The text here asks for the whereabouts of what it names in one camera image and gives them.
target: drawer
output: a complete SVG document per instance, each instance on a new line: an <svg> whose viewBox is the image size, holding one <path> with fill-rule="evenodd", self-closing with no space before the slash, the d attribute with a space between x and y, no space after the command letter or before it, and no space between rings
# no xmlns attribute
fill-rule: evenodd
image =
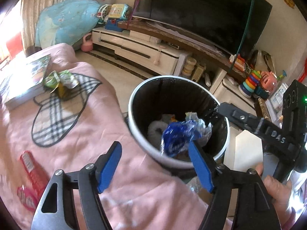
<svg viewBox="0 0 307 230"><path fill-rule="evenodd" d="M178 61L177 58L158 52L156 49L124 39L122 47L116 49L115 53L162 75L172 75ZM159 64L155 65L153 62L158 56Z"/></svg>
<svg viewBox="0 0 307 230"><path fill-rule="evenodd" d="M219 85L219 87L216 89L213 95L220 103L223 102L232 103L234 106L240 108L241 110L256 116L254 108L252 108L243 99L233 94L231 91L227 90L225 87L223 87L222 84Z"/></svg>
<svg viewBox="0 0 307 230"><path fill-rule="evenodd" d="M113 50L121 47L122 41L123 41L122 38L119 38L113 35L93 32L93 43L96 43L98 45L101 45L107 48L111 48Z"/></svg>

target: plaid heart pattern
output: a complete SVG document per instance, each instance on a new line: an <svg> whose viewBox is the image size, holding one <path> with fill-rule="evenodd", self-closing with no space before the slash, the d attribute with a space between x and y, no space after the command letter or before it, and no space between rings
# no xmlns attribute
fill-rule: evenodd
<svg viewBox="0 0 307 230"><path fill-rule="evenodd" d="M39 147L51 147L60 142L75 126L90 94L101 81L82 74L74 76L79 85L61 100L55 93L45 92L33 100L40 106L32 125L32 140Z"/></svg>

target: human hand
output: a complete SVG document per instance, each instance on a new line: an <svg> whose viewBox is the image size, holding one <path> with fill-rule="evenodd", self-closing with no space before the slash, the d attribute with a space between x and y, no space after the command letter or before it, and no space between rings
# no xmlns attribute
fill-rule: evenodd
<svg viewBox="0 0 307 230"><path fill-rule="evenodd" d="M258 164L256 167L257 173L261 176L263 172L263 164ZM292 183L289 180L286 185L280 183L278 180L268 175L263 180L269 195L273 197L273 206L277 213L279 223L283 226L290 218L292 208L289 204L289 199L292 192Z"/></svg>

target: finger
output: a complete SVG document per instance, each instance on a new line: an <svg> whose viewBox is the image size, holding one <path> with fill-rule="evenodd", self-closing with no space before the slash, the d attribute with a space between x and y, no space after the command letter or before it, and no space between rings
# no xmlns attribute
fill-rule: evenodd
<svg viewBox="0 0 307 230"><path fill-rule="evenodd" d="M263 172L263 163L259 163L255 170L257 171L258 175L261 176L262 175L262 172Z"/></svg>
<svg viewBox="0 0 307 230"><path fill-rule="evenodd" d="M288 189L291 189L291 190L292 190L292 182L291 182L290 179L289 179L289 181L287 182L286 187L287 187Z"/></svg>
<svg viewBox="0 0 307 230"><path fill-rule="evenodd" d="M288 202L291 189L268 175L263 181L268 193L279 202Z"/></svg>

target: blue gripper pad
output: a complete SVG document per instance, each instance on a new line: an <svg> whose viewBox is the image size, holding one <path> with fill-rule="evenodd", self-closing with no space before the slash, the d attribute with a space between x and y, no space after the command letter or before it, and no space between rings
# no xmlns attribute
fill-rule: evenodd
<svg viewBox="0 0 307 230"><path fill-rule="evenodd" d="M119 163L119 160L122 156L122 145L119 142L116 142L116 146L111 153L109 159L105 163L102 171L100 173L100 179L98 181L98 193L101 194L110 186L111 180Z"/></svg>
<svg viewBox="0 0 307 230"><path fill-rule="evenodd" d="M209 193L211 193L214 189L211 171L209 170L205 160L202 158L199 150L196 148L194 142L190 142L189 144L189 156L193 163L196 174L201 182L201 185Z"/></svg>

